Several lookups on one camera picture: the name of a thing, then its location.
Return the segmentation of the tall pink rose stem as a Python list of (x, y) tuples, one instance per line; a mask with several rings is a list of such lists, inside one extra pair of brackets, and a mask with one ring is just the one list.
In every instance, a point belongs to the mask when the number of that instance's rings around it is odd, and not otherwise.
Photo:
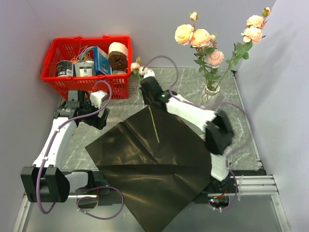
[(214, 87), (215, 90), (217, 90), (227, 73), (230, 72), (234, 66), (237, 66), (240, 60), (249, 59), (249, 50), (265, 37), (262, 30), (268, 22), (267, 17), (271, 14), (271, 11), (271, 8), (266, 7), (263, 9), (262, 15), (252, 15), (246, 20), (246, 28), (241, 33), (243, 42), (234, 44), (232, 57), (226, 61), (228, 64), (227, 70)]

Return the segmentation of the black wrapping paper cone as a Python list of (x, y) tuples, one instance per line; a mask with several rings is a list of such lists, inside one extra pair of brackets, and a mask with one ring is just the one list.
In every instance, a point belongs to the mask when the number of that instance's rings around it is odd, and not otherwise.
[(161, 232), (210, 183), (204, 141), (179, 117), (144, 108), (86, 146), (146, 232)]

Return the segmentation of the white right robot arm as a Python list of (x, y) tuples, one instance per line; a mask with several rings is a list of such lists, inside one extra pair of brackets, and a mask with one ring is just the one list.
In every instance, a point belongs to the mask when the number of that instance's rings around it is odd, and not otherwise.
[(230, 178), (227, 153), (234, 137), (226, 112), (206, 110), (171, 89), (164, 91), (153, 76), (140, 81), (140, 90), (144, 104), (179, 116), (205, 133), (205, 147), (211, 156), (210, 189), (223, 192)]

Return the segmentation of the pink artificial flower bouquet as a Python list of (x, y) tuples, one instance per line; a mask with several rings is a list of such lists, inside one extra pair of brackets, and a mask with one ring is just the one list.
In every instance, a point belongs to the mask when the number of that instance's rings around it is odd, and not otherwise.
[(206, 29), (196, 28), (198, 17), (197, 12), (191, 12), (189, 19), (192, 23), (178, 26), (174, 39), (178, 44), (189, 45), (195, 50), (194, 62), (199, 65), (199, 72), (203, 73), (206, 88), (209, 91), (216, 91), (218, 89), (216, 81), (220, 78), (218, 68), (225, 57), (223, 52), (216, 47), (216, 35), (210, 34)]

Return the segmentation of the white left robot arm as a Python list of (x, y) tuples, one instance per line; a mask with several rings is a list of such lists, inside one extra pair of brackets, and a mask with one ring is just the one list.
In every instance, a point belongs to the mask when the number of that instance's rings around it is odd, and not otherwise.
[(61, 164), (72, 136), (81, 122), (98, 130), (106, 126), (108, 108), (103, 108), (108, 94), (102, 90), (88, 93), (69, 91), (69, 98), (54, 112), (50, 134), (32, 166), (23, 167), (22, 183), (32, 203), (63, 203), (70, 193), (80, 190), (90, 194), (95, 190), (94, 174), (90, 170), (77, 170), (68, 174)]

